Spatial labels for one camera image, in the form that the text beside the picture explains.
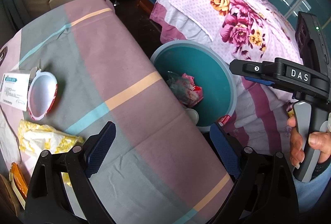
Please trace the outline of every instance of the gray handle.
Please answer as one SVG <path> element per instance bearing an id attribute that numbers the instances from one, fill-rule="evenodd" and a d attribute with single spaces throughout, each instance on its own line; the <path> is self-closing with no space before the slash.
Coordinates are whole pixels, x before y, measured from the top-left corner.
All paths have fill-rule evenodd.
<path id="1" fill-rule="evenodd" d="M 297 180 L 308 183 L 312 179 L 312 173 L 321 153 L 309 146 L 308 136 L 312 132 L 326 132 L 329 112 L 302 101 L 294 103 L 293 110 L 297 120 L 297 131 L 303 139 L 302 149 L 305 153 L 305 159 L 299 169 L 294 169 L 293 175 Z"/>

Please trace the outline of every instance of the dark floor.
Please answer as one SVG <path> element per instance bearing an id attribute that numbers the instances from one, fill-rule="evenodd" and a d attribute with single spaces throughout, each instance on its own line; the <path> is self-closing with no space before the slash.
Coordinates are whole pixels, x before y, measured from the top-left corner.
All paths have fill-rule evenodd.
<path id="1" fill-rule="evenodd" d="M 153 52 L 162 45 L 161 27 L 149 19 L 149 15 L 137 6 L 136 0 L 118 0 L 115 7 L 120 18 L 146 55 L 150 58 Z"/>

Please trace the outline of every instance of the metal screw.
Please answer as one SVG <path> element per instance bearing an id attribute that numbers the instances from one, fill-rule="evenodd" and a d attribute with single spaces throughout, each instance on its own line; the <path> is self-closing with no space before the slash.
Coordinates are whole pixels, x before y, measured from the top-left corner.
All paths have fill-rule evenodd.
<path id="1" fill-rule="evenodd" d="M 281 159 L 284 155 L 282 152 L 276 152 L 276 156 Z"/>
<path id="2" fill-rule="evenodd" d="M 48 155 L 48 150 L 44 150 L 40 154 L 42 157 L 46 157 Z"/>
<path id="3" fill-rule="evenodd" d="M 244 151 L 245 151 L 246 153 L 248 153 L 248 154 L 250 154 L 250 153 L 253 152 L 252 148 L 249 147 L 249 146 L 245 147 L 245 148 L 244 148 Z"/>
<path id="4" fill-rule="evenodd" d="M 82 150 L 82 147 L 81 146 L 74 146 L 72 151 L 77 153 L 77 152 L 80 152 Z"/>

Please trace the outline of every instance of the orange packet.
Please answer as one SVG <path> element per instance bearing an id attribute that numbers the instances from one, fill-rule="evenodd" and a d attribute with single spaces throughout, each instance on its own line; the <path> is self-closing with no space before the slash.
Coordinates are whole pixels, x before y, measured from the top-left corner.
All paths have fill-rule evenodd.
<path id="1" fill-rule="evenodd" d="M 10 172 L 14 175 L 14 181 L 17 188 L 19 189 L 19 192 L 21 193 L 22 197 L 26 199 L 26 195 L 28 193 L 28 185 L 26 184 L 24 176 L 17 163 L 12 163 Z"/>

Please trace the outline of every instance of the human hand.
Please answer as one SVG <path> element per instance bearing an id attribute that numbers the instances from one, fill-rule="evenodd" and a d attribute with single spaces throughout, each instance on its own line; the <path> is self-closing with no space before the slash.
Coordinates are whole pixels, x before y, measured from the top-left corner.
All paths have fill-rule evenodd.
<path id="1" fill-rule="evenodd" d="M 300 167 L 300 162 L 303 162 L 305 158 L 305 153 L 301 149 L 303 144 L 303 139 L 301 134 L 297 132 L 297 122 L 295 117 L 290 117 L 287 121 L 287 125 L 292 127 L 291 138 L 290 138 L 290 161 L 293 166 L 297 169 Z M 313 132 L 309 134 L 308 143 L 311 148 L 318 149 L 321 154 L 318 159 L 318 163 L 323 163 L 331 155 L 331 136 L 329 130 L 326 133 Z"/>

